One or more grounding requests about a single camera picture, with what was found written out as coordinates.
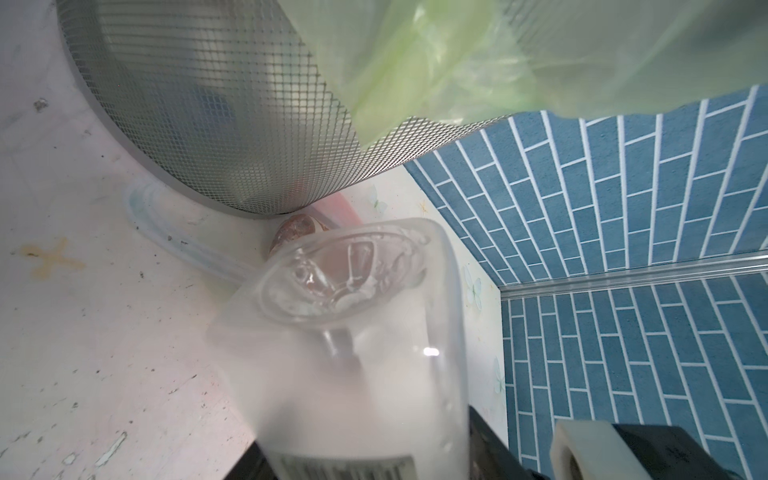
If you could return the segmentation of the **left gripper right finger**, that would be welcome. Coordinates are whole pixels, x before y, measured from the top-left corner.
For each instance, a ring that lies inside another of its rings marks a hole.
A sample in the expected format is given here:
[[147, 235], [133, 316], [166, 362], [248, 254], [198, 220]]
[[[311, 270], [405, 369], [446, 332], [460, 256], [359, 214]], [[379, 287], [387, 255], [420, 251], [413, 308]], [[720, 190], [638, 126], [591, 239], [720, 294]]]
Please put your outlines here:
[[469, 428], [470, 479], [547, 479], [547, 476], [524, 467], [472, 406], [469, 407]]

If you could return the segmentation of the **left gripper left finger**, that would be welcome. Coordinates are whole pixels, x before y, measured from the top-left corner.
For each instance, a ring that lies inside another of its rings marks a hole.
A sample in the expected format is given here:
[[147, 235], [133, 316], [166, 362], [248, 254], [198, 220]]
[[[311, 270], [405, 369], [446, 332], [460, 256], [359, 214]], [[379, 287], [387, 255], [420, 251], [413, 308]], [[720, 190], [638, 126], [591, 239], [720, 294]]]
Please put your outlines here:
[[259, 446], [253, 442], [224, 480], [276, 480], [276, 475]]

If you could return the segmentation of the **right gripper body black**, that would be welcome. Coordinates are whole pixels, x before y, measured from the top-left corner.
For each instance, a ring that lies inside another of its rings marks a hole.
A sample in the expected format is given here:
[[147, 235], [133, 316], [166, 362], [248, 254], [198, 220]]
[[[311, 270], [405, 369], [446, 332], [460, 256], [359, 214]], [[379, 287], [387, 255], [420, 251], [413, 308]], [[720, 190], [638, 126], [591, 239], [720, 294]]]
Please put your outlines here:
[[614, 424], [614, 429], [652, 479], [741, 479], [721, 467], [678, 426]]

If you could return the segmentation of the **clear frosted bottle white cap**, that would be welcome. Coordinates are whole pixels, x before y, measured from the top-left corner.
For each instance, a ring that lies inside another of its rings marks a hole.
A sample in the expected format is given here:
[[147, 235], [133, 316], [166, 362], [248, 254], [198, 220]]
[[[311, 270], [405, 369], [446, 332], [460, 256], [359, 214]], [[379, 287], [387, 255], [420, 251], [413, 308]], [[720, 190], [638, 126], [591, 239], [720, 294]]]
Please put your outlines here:
[[276, 477], [469, 477], [461, 278], [436, 222], [288, 244], [207, 342]]

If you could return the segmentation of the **brown coffee bottle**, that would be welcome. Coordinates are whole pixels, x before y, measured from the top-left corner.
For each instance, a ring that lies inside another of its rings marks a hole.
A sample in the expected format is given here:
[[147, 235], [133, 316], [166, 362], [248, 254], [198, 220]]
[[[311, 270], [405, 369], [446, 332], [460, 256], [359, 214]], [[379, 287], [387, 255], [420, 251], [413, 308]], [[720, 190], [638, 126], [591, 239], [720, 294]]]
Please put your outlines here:
[[267, 257], [274, 256], [280, 249], [300, 238], [329, 231], [331, 227], [316, 215], [297, 213], [283, 221], [278, 227], [268, 250]]

